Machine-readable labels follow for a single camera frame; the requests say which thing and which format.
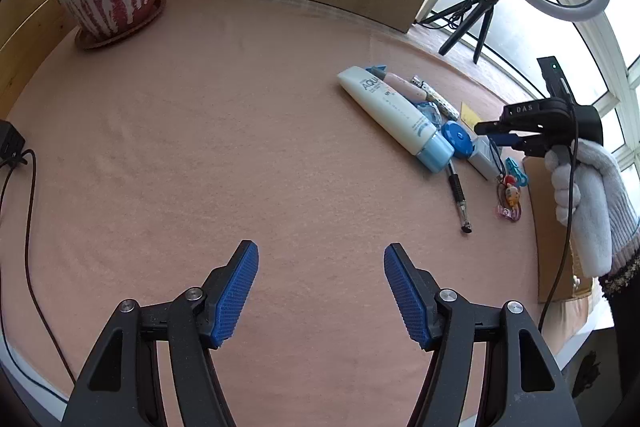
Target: white glove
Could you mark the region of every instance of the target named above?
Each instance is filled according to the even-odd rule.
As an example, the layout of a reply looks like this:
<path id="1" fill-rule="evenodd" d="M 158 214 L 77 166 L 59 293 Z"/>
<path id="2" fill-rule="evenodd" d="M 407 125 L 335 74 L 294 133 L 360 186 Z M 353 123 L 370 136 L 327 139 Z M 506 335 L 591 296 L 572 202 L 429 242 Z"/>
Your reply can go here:
<path id="1" fill-rule="evenodd" d="M 575 169 L 572 239 L 587 277 L 614 275 L 640 247 L 638 216 L 618 163 L 604 147 L 580 139 L 577 160 L 580 165 Z M 556 190 L 556 217 L 566 226 L 571 166 L 559 165 L 553 151 L 545 155 L 545 166 L 552 173 Z"/>

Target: metal bolt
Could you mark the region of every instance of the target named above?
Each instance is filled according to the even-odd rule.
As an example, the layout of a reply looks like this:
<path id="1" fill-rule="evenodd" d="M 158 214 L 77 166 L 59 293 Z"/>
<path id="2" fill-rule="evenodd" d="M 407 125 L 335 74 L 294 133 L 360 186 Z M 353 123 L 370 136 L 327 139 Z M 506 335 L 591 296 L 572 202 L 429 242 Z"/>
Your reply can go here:
<path id="1" fill-rule="evenodd" d="M 522 304 L 520 304 L 518 301 L 509 301 L 507 302 L 507 309 L 511 312 L 511 313 L 522 313 L 524 306 Z"/>
<path id="2" fill-rule="evenodd" d="M 197 301 L 200 297 L 202 297 L 202 289 L 194 286 L 193 288 L 189 288 L 184 296 L 188 301 Z"/>
<path id="3" fill-rule="evenodd" d="M 136 307 L 136 302 L 133 299 L 124 299 L 118 307 L 118 309 L 122 313 L 129 313 L 133 308 Z"/>
<path id="4" fill-rule="evenodd" d="M 458 294 L 453 290 L 444 289 L 440 290 L 440 298 L 445 302 L 453 302 L 458 298 Z"/>

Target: cardboard box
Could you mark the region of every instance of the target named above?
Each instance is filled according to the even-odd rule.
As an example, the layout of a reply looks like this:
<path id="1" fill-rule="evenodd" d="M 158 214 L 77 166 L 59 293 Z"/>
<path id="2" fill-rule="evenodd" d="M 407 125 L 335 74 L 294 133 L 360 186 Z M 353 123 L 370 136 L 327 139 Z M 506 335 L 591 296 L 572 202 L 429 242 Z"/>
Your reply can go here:
<path id="1" fill-rule="evenodd" d="M 566 227 L 556 219 L 551 172 L 546 170 L 545 161 L 542 158 L 527 157 L 524 158 L 523 165 L 529 177 L 529 197 L 538 244 L 538 301 L 545 302 L 562 259 Z M 580 280 L 578 285 L 574 284 L 574 275 Z M 582 273 L 580 260 L 570 243 L 569 257 L 564 264 L 553 301 L 586 297 L 591 294 L 591 283 L 591 278 Z"/>

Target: black pen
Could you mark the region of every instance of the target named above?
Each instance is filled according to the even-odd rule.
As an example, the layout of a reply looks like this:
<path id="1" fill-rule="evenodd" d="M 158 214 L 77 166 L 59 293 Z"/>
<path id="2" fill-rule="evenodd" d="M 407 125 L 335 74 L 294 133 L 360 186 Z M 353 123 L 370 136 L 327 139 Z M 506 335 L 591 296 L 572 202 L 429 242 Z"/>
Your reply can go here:
<path id="1" fill-rule="evenodd" d="M 453 162 L 451 160 L 449 160 L 449 163 L 447 164 L 447 171 L 449 172 L 449 185 L 451 187 L 451 192 L 453 192 L 453 198 L 456 200 L 456 205 L 460 210 L 460 223 L 462 223 L 460 229 L 462 229 L 464 233 L 471 233 L 471 223 L 466 215 L 465 195 L 464 192 L 462 192 L 460 178 L 458 178 L 458 173 L 453 168 Z"/>

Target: pink tablecloth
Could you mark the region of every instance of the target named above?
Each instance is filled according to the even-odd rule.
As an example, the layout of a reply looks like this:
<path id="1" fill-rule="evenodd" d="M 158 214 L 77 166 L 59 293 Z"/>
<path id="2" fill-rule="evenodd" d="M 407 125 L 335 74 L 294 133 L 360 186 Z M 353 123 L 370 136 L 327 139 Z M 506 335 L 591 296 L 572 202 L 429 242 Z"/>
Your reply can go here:
<path id="1" fill-rule="evenodd" d="M 315 4 L 168 0 L 126 42 L 86 53 L 72 39 L 10 120 L 38 155 L 35 292 L 76 374 L 122 299 L 174 299 L 241 239 L 258 244 L 260 269 L 214 363 L 242 427 L 407 422 L 429 357 L 385 280 L 393 241 L 470 301 L 519 299 L 538 314 L 527 194 L 519 223 L 500 219 L 494 185 L 457 162 L 474 226 L 462 235 L 445 174 L 427 172 L 337 84 L 348 66 L 385 63 L 498 117 L 496 96 L 404 37 Z M 3 208 L 5 325 L 69 393 L 24 279 L 30 172 L 14 174 Z M 482 351 L 465 415 L 478 402 Z M 175 425 L 167 360 L 163 347 Z"/>

